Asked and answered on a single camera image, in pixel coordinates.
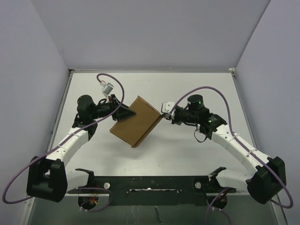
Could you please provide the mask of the brown cardboard box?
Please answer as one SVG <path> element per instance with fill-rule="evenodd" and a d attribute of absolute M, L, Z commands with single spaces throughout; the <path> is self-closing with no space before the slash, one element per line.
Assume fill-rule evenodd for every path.
<path fill-rule="evenodd" d="M 136 115 L 115 123 L 110 129 L 110 133 L 132 148 L 136 148 L 161 121 L 162 115 L 140 96 L 135 99 L 129 109 L 133 110 Z"/>

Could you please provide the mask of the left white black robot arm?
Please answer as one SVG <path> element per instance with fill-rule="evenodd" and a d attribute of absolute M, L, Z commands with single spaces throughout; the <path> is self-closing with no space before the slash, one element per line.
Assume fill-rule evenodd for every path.
<path fill-rule="evenodd" d="M 112 117 L 124 121 L 136 116 L 136 112 L 121 103 L 114 94 L 95 104 L 89 95 L 77 100 L 77 115 L 65 138 L 47 156 L 34 157 L 30 162 L 27 195 L 53 202 L 60 202 L 65 194 L 80 188 L 89 193 L 96 187 L 94 172 L 75 169 L 66 172 L 66 165 L 75 153 L 95 134 L 97 119 Z"/>

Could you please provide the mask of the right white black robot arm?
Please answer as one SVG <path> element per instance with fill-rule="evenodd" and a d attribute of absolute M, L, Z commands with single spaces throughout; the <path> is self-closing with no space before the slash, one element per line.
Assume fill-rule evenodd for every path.
<path fill-rule="evenodd" d="M 249 192 L 251 197 L 261 204 L 271 200 L 286 184 L 285 163 L 279 158 L 260 152 L 235 132 L 229 124 L 217 114 L 213 114 L 203 104 L 201 95 L 191 95 L 187 106 L 166 103 L 164 111 L 172 124 L 185 124 L 207 139 L 226 149 L 247 170 L 246 174 L 219 168 L 210 174 L 209 188 L 215 192 L 222 188 L 234 188 Z"/>

